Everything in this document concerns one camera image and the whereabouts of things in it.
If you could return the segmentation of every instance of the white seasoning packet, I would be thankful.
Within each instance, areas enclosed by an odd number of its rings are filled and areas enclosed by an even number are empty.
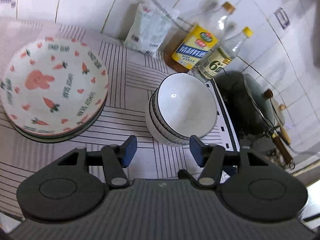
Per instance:
[[[153,3],[140,3],[123,45],[151,56],[155,55],[179,11],[171,10],[168,14],[171,18]]]

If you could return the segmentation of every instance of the tile wall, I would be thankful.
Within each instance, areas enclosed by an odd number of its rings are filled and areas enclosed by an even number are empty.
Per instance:
[[[125,39],[139,2],[150,0],[12,0],[0,4],[0,16],[50,20],[82,25]],[[251,74],[263,87],[272,88],[286,104],[287,130],[296,150],[320,141],[320,4],[319,0],[151,0],[163,8],[180,11],[177,21],[185,29],[197,14],[230,1],[236,11],[230,17],[229,36],[248,25],[254,31],[227,71]],[[274,12],[283,8],[290,26],[282,29]],[[163,49],[175,47],[184,32],[173,26]]]

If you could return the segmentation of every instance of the striped tablecloth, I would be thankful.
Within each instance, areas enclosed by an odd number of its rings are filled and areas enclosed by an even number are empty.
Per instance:
[[[46,36],[76,38],[85,42],[104,60],[109,76],[108,98],[97,121],[84,133],[69,141],[42,144],[24,138],[7,121],[0,102],[0,210],[22,218],[16,201],[20,182],[75,147],[100,150],[107,144],[122,144],[130,135],[138,139],[138,150],[125,170],[128,178],[172,179],[179,169],[187,169],[195,177],[196,165],[188,146],[168,147],[158,143],[149,133],[144,111],[152,92],[161,81],[175,71],[168,68],[163,54],[156,58],[124,48],[118,40],[92,33],[79,26],[50,22],[27,22],[0,18],[0,77],[16,50],[24,44]],[[204,143],[216,143],[227,150],[239,150],[230,118],[215,85],[208,89],[218,106],[218,120]],[[90,167],[90,173],[104,181],[102,167]]]

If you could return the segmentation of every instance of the yellow label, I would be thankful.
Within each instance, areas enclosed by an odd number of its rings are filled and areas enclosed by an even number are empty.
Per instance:
[[[231,61],[230,56],[219,47],[199,66],[199,71],[206,78],[212,79]]]
[[[212,33],[196,25],[172,54],[172,58],[191,69],[217,42],[218,39]]]

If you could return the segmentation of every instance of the plastic bottle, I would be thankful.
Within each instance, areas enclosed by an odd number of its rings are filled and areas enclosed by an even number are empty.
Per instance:
[[[182,44],[172,54],[172,59],[187,69],[191,69],[225,35],[228,17],[235,8],[225,2],[220,9],[199,14],[198,23]]]
[[[215,51],[209,51],[205,60],[195,69],[195,76],[204,83],[211,80],[238,55],[242,45],[252,34],[249,27],[245,27],[236,36],[223,41]]]

